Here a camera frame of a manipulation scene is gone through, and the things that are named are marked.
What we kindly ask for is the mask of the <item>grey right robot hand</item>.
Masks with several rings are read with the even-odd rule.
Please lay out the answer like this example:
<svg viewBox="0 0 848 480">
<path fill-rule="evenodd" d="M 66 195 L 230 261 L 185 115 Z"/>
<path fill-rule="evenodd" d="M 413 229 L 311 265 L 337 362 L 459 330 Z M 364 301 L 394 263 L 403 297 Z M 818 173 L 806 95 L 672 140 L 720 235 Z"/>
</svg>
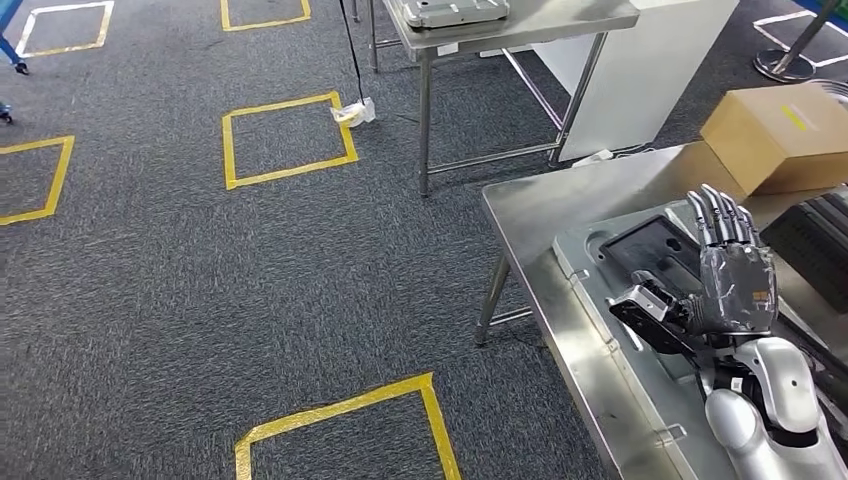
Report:
<svg viewBox="0 0 848 480">
<path fill-rule="evenodd" d="M 773 255 L 749 210 L 703 184 L 687 192 L 700 242 L 700 294 L 682 301 L 693 335 L 766 335 L 778 315 Z"/>
</svg>

